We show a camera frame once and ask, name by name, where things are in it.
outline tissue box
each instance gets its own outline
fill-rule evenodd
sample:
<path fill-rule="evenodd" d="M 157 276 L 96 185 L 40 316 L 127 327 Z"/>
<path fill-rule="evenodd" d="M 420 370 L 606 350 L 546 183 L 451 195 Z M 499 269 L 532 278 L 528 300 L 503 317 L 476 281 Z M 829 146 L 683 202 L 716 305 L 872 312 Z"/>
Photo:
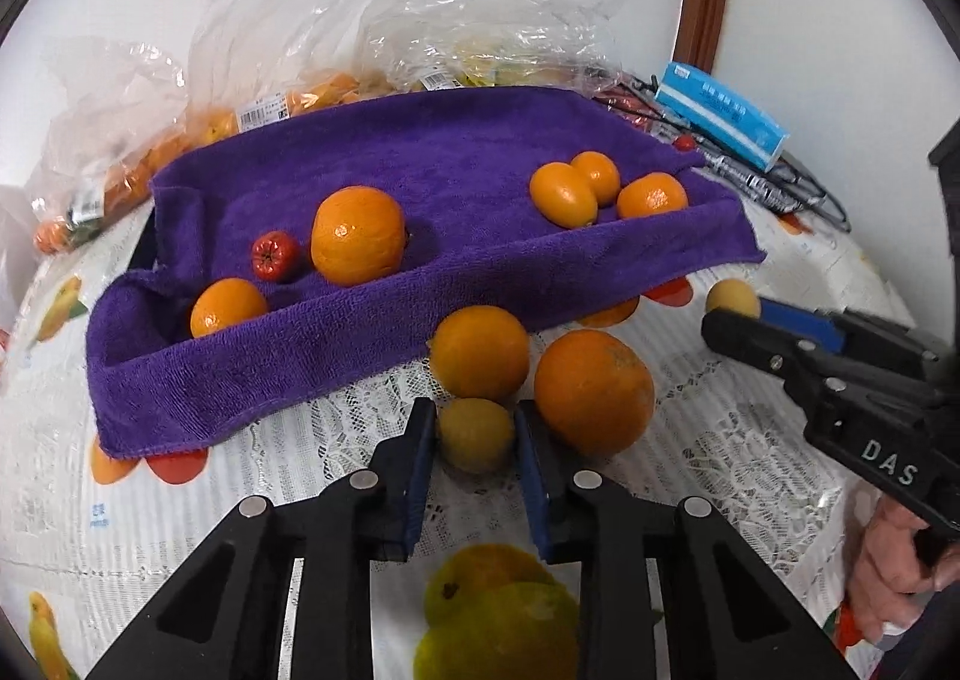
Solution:
<path fill-rule="evenodd" d="M 773 167 L 789 136 L 767 113 L 692 65 L 667 65 L 656 102 L 763 171 Z"/>

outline yellow fruit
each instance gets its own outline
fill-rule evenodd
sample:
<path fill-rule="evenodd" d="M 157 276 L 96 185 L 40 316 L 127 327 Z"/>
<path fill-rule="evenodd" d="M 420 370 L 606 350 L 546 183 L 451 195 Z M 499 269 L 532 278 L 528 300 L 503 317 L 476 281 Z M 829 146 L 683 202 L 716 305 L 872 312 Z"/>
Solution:
<path fill-rule="evenodd" d="M 597 220 L 597 198 L 589 179 L 570 164 L 548 163 L 530 178 L 536 210 L 560 228 L 580 228 Z"/>
<path fill-rule="evenodd" d="M 200 294 L 190 313 L 190 332 L 195 339 L 224 330 L 270 311 L 267 300 L 246 279 L 228 277 L 214 282 Z"/>
<path fill-rule="evenodd" d="M 664 215 L 686 209 L 688 205 L 683 185 L 662 171 L 654 171 L 629 183 L 616 197 L 616 213 L 621 220 Z"/>
<path fill-rule="evenodd" d="M 616 194 L 620 192 L 620 172 L 610 158 L 602 152 L 581 152 L 570 161 L 570 166 L 587 175 L 597 204 L 608 207 L 616 201 Z"/>
<path fill-rule="evenodd" d="M 560 585 L 477 594 L 416 648 L 414 680 L 575 680 L 577 602 Z"/>
<path fill-rule="evenodd" d="M 760 298 L 742 279 L 722 279 L 707 293 L 707 311 L 729 309 L 747 317 L 760 317 Z"/>
<path fill-rule="evenodd" d="M 587 317 L 581 317 L 577 322 L 586 327 L 615 326 L 636 312 L 639 304 L 640 296 L 637 296 L 637 298 L 627 298 L 626 301 L 611 306 L 609 309 L 602 309 L 601 311 L 587 315 Z"/>
<path fill-rule="evenodd" d="M 407 243 L 400 204 L 383 190 L 354 186 L 320 204 L 310 236 L 310 258 L 340 287 L 397 273 Z"/>
<path fill-rule="evenodd" d="M 551 344 L 534 376 L 536 408 L 581 455 L 615 455 L 646 431 L 654 414 L 650 372 L 627 345 L 579 329 Z"/>
<path fill-rule="evenodd" d="M 437 420 L 440 452 L 449 464 L 468 474 L 503 468 L 514 445 L 510 412 L 486 399 L 455 399 Z"/>
<path fill-rule="evenodd" d="M 511 544 L 472 544 L 446 559 L 427 583 L 424 615 L 436 626 L 469 605 L 477 594 L 517 582 L 557 585 L 528 552 Z"/>
<path fill-rule="evenodd" d="M 530 346 L 520 320 L 498 306 L 465 306 L 440 322 L 427 342 L 430 371 L 460 399 L 501 401 L 530 371 Z"/>

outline orange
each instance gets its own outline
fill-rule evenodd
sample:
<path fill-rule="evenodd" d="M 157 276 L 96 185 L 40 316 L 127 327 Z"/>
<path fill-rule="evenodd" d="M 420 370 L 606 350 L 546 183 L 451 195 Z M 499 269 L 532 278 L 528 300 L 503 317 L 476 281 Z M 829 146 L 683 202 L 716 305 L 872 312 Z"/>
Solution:
<path fill-rule="evenodd" d="M 320 204 L 310 258 L 340 287 L 371 282 L 400 269 L 407 234 L 400 204 L 376 188 L 343 188 Z"/>
<path fill-rule="evenodd" d="M 536 366 L 534 400 L 547 426 L 581 455 L 615 455 L 646 431 L 654 383 L 643 361 L 616 337 L 572 330 Z"/>
<path fill-rule="evenodd" d="M 609 309 L 602 309 L 586 317 L 581 317 L 577 322 L 587 327 L 615 326 L 617 323 L 622 323 L 630 317 L 632 313 L 637 311 L 637 305 L 639 303 L 640 296 L 637 296 L 637 298 L 627 298 L 626 301 L 620 302 L 616 306 L 611 306 Z"/>
<path fill-rule="evenodd" d="M 560 228 L 580 228 L 597 219 L 597 198 L 589 180 L 570 164 L 548 163 L 530 178 L 536 210 Z"/>
<path fill-rule="evenodd" d="M 506 399 L 530 371 L 527 332 L 498 306 L 458 309 L 443 318 L 427 346 L 430 371 L 459 399 Z"/>
<path fill-rule="evenodd" d="M 620 219 L 649 217 L 677 212 L 688 205 L 683 185 L 669 174 L 654 171 L 620 190 L 616 198 L 616 213 Z"/>
<path fill-rule="evenodd" d="M 587 175 L 597 204 L 608 207 L 616 201 L 616 194 L 620 192 L 620 172 L 610 158 L 602 152 L 581 152 L 570 161 L 570 166 Z"/>
<path fill-rule="evenodd" d="M 253 320 L 270 311 L 267 300 L 246 279 L 229 277 L 205 289 L 190 313 L 190 332 L 195 339 L 225 327 Z"/>

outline bagged oranges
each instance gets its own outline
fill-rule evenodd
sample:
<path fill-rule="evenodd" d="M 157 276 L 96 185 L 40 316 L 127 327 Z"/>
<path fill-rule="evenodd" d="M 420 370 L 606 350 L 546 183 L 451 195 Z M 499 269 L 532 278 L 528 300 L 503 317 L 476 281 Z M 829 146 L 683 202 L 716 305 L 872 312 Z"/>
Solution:
<path fill-rule="evenodd" d="M 581 455 L 615 455 L 654 413 L 650 372 L 627 345 L 601 330 L 572 330 L 536 366 L 536 408 L 551 431 Z"/>
<path fill-rule="evenodd" d="M 498 306 L 465 306 L 443 318 L 430 348 L 430 371 L 459 399 L 510 397 L 530 371 L 520 320 Z"/>
<path fill-rule="evenodd" d="M 353 186 L 320 204 L 310 258 L 328 282 L 352 287 L 397 273 L 406 239 L 400 204 L 383 190 Z"/>

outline printed bird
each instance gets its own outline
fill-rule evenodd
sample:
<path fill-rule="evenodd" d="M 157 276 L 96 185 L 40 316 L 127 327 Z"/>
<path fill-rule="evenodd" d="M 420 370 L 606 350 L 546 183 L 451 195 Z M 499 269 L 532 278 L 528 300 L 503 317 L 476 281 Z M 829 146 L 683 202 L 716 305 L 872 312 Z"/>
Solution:
<path fill-rule="evenodd" d="M 30 646 L 47 680 L 80 680 L 59 646 L 54 611 L 42 595 L 30 595 Z"/>

